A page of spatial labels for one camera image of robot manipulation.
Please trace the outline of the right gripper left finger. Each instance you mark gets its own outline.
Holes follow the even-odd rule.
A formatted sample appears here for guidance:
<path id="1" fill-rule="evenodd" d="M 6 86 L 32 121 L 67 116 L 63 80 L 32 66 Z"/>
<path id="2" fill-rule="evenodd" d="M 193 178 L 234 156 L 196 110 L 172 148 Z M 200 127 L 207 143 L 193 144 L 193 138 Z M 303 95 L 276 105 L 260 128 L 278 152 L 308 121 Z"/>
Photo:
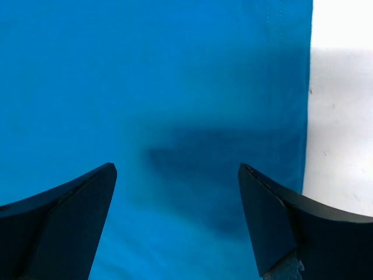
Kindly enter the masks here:
<path id="1" fill-rule="evenodd" d="M 1 279 L 88 279 L 116 180 L 106 163 L 1 206 Z"/>

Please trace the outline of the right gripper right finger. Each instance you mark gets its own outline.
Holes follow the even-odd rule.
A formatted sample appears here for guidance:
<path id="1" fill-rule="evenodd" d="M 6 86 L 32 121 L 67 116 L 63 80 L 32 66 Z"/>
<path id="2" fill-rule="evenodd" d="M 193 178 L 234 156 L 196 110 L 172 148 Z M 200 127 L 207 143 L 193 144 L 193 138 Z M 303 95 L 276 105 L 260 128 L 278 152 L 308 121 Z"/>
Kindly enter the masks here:
<path id="1" fill-rule="evenodd" d="M 327 206 L 241 164 L 238 182 L 263 279 L 371 279 L 372 218 Z"/>

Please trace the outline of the blue t shirt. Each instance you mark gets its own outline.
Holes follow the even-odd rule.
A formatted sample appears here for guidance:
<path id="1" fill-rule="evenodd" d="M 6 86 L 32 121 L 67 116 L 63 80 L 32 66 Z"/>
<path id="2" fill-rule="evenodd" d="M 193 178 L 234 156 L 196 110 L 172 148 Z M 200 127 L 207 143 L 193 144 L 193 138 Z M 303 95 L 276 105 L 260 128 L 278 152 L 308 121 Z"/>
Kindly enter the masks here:
<path id="1" fill-rule="evenodd" d="M 302 190 L 312 1 L 2 1 L 1 204 L 107 162 L 91 279 L 258 279 L 237 172 Z"/>

